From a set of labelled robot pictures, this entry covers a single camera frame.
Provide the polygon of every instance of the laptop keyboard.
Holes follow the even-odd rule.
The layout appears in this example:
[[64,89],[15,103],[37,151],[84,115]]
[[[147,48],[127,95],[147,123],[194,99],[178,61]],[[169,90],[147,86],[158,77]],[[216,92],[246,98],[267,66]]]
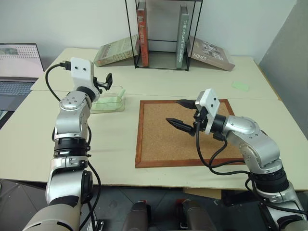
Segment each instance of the laptop keyboard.
[[0,95],[28,95],[32,84],[0,82]]

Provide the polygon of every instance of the red book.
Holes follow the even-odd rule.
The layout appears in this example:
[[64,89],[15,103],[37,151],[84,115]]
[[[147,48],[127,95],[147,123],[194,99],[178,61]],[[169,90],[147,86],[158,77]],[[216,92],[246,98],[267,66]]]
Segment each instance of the red book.
[[149,66],[149,44],[148,44],[148,30],[146,26],[146,6],[145,2],[143,1],[140,1],[138,4],[137,20],[138,20],[142,65]]

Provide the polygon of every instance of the black cable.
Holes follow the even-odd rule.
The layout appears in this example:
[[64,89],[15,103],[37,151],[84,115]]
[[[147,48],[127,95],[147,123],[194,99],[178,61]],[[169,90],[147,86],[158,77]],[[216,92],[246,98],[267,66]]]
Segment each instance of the black cable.
[[223,166],[223,165],[227,165],[227,164],[231,164],[231,163],[237,163],[237,162],[243,162],[243,161],[239,161],[239,160],[231,160],[231,161],[226,161],[226,162],[223,162],[223,163],[220,163],[220,164],[217,164],[217,165],[213,165],[212,166],[212,162],[213,160],[215,159],[215,157],[221,153],[228,145],[228,142],[227,140],[224,140],[225,143],[224,145],[218,149],[211,157],[210,159],[210,163],[208,164],[204,159],[203,159],[203,156],[202,156],[202,153],[201,153],[201,150],[200,150],[200,135],[199,135],[199,132],[200,132],[200,121],[197,121],[197,124],[196,124],[196,148],[197,148],[197,152],[198,152],[198,155],[199,155],[199,158],[201,160],[201,162],[210,169],[210,171],[214,174],[217,174],[217,175],[233,175],[233,174],[239,174],[239,173],[245,173],[245,174],[248,174],[249,172],[247,171],[233,171],[233,172],[216,172],[215,170],[213,170],[213,168],[216,168],[216,167],[220,167],[220,166]]
[[85,220],[82,222],[82,224],[80,225],[79,229],[81,230],[82,227],[84,227],[84,225],[87,223],[88,219],[90,218],[91,216],[91,213],[93,213],[97,203],[98,203],[98,200],[100,198],[100,195],[101,195],[101,179],[100,179],[100,176],[98,175],[98,173],[96,172],[96,170],[93,168],[93,166],[91,165],[90,161],[88,161],[88,165],[89,167],[91,168],[91,170],[93,171],[96,179],[97,179],[97,182],[98,182],[98,191],[97,191],[97,196],[96,196],[96,199],[95,199],[95,202],[93,204],[93,207],[92,209],[89,211],[89,214],[86,216]]
[[89,125],[88,125],[88,131],[89,131],[88,146],[90,146],[91,139],[92,139],[92,131],[91,131]]
[[199,139],[200,134],[199,134],[199,132],[200,132],[200,122],[197,121],[197,125],[196,125],[196,148],[197,148],[197,152],[198,152],[198,155],[199,155],[201,162],[206,167],[210,167],[210,165],[203,159],[203,156],[202,156],[202,153],[201,153],[201,150],[200,150],[200,139]]
[[[90,201],[88,202],[88,207],[89,207],[89,211],[91,211],[92,206],[91,206]],[[95,225],[95,219],[94,219],[94,214],[93,213],[91,213],[91,224],[92,224],[92,230],[96,231],[96,225]]]
[[54,68],[58,67],[58,66],[61,66],[61,64],[55,64],[53,66],[51,66],[50,68],[48,68],[48,70],[46,71],[46,74],[45,74],[45,82],[46,82],[46,85],[48,87],[48,89],[50,90],[50,92],[53,94],[53,96],[58,100],[60,101],[60,98],[56,95],[56,93],[54,93],[54,91],[51,89],[51,86],[49,84],[49,81],[48,81],[48,74],[51,70],[53,70]]
[[54,139],[54,131],[55,131],[56,127],[53,127],[53,131],[52,131],[52,134],[51,134],[51,139],[53,142],[55,142],[55,139]]
[[[249,181],[251,181],[252,190],[248,187]],[[280,211],[284,211],[284,212],[299,213],[299,214],[304,214],[304,215],[308,216],[308,212],[306,212],[306,211],[297,210],[297,209],[290,209],[290,208],[283,208],[283,207],[279,207],[279,206],[275,206],[273,204],[270,204],[267,201],[264,201],[264,199],[257,193],[257,188],[256,188],[255,182],[253,180],[251,180],[250,178],[248,178],[246,180],[245,187],[248,189],[248,191],[252,192],[255,195],[255,197],[258,199],[258,201],[260,201],[261,203],[263,203],[267,207],[270,207],[270,208],[273,208],[273,209],[276,209],[276,210],[280,210]]]
[[247,172],[247,171],[242,171],[242,170],[233,171],[233,172],[216,172],[216,171],[213,169],[212,163],[213,163],[215,157],[218,156],[218,154],[221,153],[221,152],[227,147],[227,145],[228,145],[228,141],[225,139],[225,140],[224,140],[224,145],[223,145],[221,148],[219,148],[219,149],[212,155],[212,157],[210,158],[210,161],[209,161],[209,163],[208,163],[208,164],[210,165],[210,167],[209,167],[210,171],[211,171],[212,173],[214,173],[214,174],[221,175],[221,176],[227,176],[227,175],[233,175],[233,174],[239,174],[239,173],[249,174],[249,172]]

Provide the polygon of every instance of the gray book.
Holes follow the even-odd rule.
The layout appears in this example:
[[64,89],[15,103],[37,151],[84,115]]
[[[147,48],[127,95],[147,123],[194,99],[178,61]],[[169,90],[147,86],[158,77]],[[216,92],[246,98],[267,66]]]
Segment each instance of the gray book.
[[195,38],[193,45],[193,36],[189,37],[187,52],[189,57],[192,56],[192,59],[227,71],[231,71],[235,67],[231,56],[226,50],[198,38]]
[[182,68],[183,56],[185,52],[185,43],[188,39],[189,14],[186,6],[180,6],[178,40],[177,40],[177,60],[176,67]]

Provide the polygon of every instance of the green sticky note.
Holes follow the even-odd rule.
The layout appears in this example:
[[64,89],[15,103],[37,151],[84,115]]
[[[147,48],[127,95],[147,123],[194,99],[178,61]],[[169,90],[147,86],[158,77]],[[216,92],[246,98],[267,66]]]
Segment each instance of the green sticky note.
[[232,87],[236,88],[236,89],[240,89],[242,91],[249,91],[249,85],[239,82],[239,81],[234,81],[232,83]]

